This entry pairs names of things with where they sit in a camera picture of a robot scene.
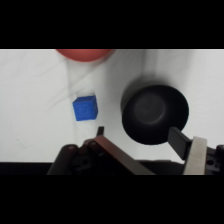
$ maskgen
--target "black object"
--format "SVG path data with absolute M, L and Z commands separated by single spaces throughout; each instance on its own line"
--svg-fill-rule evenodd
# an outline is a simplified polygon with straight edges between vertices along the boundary
M 134 141 L 158 145 L 168 141 L 171 127 L 183 130 L 189 116 L 185 97 L 170 86 L 150 86 L 139 91 L 127 103 L 122 123 Z

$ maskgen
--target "white surface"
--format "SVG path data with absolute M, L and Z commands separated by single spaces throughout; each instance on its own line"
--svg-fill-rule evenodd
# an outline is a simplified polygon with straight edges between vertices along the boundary
M 52 162 L 62 146 L 105 136 L 136 159 L 180 161 L 168 144 L 143 146 L 121 125 L 120 101 L 131 83 L 168 83 L 190 106 L 184 133 L 215 147 L 224 134 L 224 50 L 129 49 L 78 63 L 55 50 L 0 50 L 0 161 Z M 76 122 L 72 102 L 96 94 L 96 121 Z

